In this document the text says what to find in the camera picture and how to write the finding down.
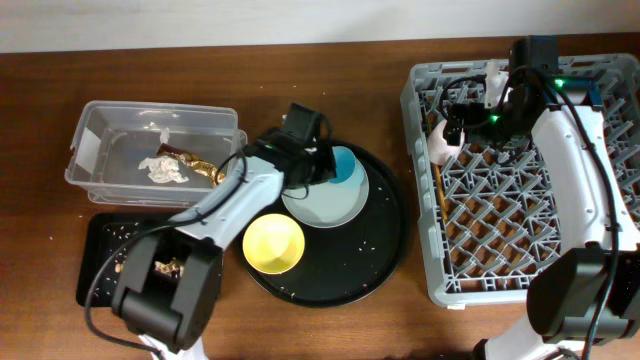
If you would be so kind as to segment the blue cup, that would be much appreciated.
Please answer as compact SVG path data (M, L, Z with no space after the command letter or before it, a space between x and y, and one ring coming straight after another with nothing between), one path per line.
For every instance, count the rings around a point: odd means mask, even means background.
M329 180L332 184L342 184L347 182L356 169L356 157L353 152L344 146L334 146L332 148L335 160L336 176Z

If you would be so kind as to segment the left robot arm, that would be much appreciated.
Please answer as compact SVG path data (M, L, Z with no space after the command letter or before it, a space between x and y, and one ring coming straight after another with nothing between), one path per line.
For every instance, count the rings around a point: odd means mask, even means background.
M194 346L214 309L224 250L285 190L335 177L331 136L326 115L292 104L281 126L233 154L236 166L205 198L123 245L111 308L129 331L156 340L142 350L162 359Z

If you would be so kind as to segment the wooden chopstick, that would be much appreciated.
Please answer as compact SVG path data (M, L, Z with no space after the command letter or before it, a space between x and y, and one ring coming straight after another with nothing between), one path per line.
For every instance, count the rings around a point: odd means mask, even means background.
M441 216L442 216L442 220L443 223L446 225L448 222L448 214L447 214L447 205L446 205L446 199L444 196L444 187L443 187L443 183L442 183L442 179L441 179L441 171L440 171L440 166L439 165L433 165L434 167L434 176L435 176L435 181L436 181L436 192L438 195L438 200L439 200L439 205L440 205L440 209L441 209Z

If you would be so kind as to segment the light grey plate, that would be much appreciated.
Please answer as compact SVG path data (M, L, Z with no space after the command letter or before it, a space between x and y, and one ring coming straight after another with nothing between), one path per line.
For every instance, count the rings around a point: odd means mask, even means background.
M323 182L308 188L285 190L285 208L298 221L316 228L333 228L353 220L364 208L369 180L363 164L356 158L356 169L345 183Z

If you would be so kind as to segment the yellow bowl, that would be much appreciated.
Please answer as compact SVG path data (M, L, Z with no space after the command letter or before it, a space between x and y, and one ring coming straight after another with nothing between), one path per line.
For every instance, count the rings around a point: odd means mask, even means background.
M282 214L256 218L242 239L245 260L256 271L267 275L288 272L301 260L305 237L300 225Z

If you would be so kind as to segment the white tissue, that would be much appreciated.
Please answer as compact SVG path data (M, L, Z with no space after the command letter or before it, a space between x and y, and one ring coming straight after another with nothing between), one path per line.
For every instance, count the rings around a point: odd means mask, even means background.
M180 173L180 163L182 158L180 155L162 151L160 155L155 157L146 157L139 165L139 170L148 170L147 176L157 184L166 184L175 182L182 184L189 181L187 176Z

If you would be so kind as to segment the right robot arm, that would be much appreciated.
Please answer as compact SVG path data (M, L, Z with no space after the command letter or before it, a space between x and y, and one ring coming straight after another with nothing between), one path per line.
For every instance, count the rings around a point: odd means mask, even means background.
M479 342L478 359L586 359L596 346L639 329L639 232L624 203L604 136L603 100L594 80L565 75L557 40L516 41L507 71L476 77L480 104L441 105L443 163L465 143L531 141L551 180L561 255L532 281L525 316Z

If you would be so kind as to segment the food scraps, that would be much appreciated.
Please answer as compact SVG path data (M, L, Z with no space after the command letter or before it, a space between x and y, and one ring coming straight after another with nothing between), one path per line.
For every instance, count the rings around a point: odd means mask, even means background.
M122 274L131 257L131 270L153 270L170 279L179 279L184 271L182 260L178 260L179 242L171 232L157 232L150 237L141 237L131 253L125 249L117 256L114 270Z

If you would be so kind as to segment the pink cup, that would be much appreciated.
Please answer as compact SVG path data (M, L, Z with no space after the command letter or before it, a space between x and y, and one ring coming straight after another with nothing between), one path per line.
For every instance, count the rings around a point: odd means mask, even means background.
M465 132L453 128L452 133L445 134L448 121L440 121L427 137L429 161L435 165L444 165L451 157L456 158L465 143Z

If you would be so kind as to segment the gold snack wrapper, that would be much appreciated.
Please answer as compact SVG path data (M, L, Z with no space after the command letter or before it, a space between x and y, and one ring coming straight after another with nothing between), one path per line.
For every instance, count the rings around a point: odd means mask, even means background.
M216 165L204 161L199 156L170 146L168 144L162 144L156 152L160 156L168 156L183 163L186 167L195 171L196 173L206 176L213 187L220 185L226 175Z

